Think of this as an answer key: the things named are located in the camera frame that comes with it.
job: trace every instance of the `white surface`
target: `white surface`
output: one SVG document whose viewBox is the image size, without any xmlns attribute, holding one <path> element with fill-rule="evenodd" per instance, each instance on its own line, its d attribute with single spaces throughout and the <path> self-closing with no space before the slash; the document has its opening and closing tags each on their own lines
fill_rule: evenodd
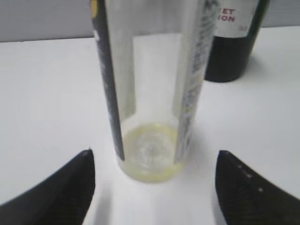
<svg viewBox="0 0 300 225">
<path fill-rule="evenodd" d="M 161 184 L 131 180 L 116 164 L 93 39 L 3 43 L 0 52 L 0 203 L 88 147 L 97 188 L 85 225 L 215 224 L 220 149 L 300 198 L 300 27 L 263 29 L 241 79 L 205 82 L 189 163 Z"/>
</svg>

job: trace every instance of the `wine bottle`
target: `wine bottle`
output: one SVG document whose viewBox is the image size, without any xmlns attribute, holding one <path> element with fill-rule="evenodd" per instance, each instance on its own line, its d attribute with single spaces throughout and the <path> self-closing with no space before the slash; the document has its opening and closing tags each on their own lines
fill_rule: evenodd
<svg viewBox="0 0 300 225">
<path fill-rule="evenodd" d="M 223 0 L 205 79 L 230 82 L 244 72 L 270 0 Z"/>
</svg>

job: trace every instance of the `yellow liquid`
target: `yellow liquid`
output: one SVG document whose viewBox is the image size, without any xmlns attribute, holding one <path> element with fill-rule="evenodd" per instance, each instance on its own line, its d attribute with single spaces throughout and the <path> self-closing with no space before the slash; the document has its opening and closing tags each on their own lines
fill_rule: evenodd
<svg viewBox="0 0 300 225">
<path fill-rule="evenodd" d="M 177 130 L 162 124 L 148 124 L 123 137 L 125 161 L 122 170 L 136 180 L 158 182 L 170 179 L 183 167 L 174 164 Z"/>
</svg>

